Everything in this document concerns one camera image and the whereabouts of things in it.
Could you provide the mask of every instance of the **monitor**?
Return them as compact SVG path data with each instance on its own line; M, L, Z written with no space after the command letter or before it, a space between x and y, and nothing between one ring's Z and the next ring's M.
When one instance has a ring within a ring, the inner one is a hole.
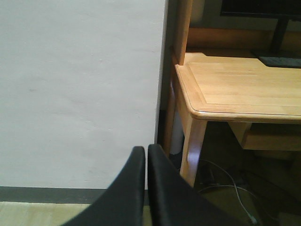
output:
M252 53L267 66L301 68L300 56L281 51L288 21L301 21L301 0L222 0L221 16L278 19L270 49Z

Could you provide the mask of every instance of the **floor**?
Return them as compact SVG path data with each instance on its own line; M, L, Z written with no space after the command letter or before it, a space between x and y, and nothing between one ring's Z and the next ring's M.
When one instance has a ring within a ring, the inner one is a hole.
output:
M279 215L301 215L301 187L290 173L290 161L262 158L252 150L243 150L226 122L209 122L205 134L201 159L211 160L226 169L236 183L256 195L241 191L241 198L248 211L260 225L278 226ZM199 169L204 165L200 161ZM216 184L231 185L228 176L216 167L209 166ZM195 189L204 188L198 171ZM228 211L238 219L248 222L248 217L239 205L234 188L208 189L204 197Z
M0 202L1 226L59 226L88 204ZM149 206L143 208L143 225L151 226Z

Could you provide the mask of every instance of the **desk leg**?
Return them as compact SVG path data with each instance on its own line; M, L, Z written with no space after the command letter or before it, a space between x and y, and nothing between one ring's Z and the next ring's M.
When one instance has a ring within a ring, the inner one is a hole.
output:
M198 170L207 121L196 120L189 116L185 132L180 175L190 186L194 186Z
M168 99L168 106L166 112L165 131L164 131L164 144L163 144L164 146L163 149L167 156L169 156L170 147L171 147L171 139L173 134L173 126L174 126L174 113L175 113L174 91L172 85L170 84L169 99Z

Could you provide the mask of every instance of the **monitor stand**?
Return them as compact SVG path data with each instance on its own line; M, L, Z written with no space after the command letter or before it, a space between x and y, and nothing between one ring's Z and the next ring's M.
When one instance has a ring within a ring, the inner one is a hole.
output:
M264 50L252 50L251 53L268 67L301 68L301 56L293 52L271 53Z
M280 50L288 21L288 18L278 19L269 51L251 51L266 66L301 68L301 56L293 52Z

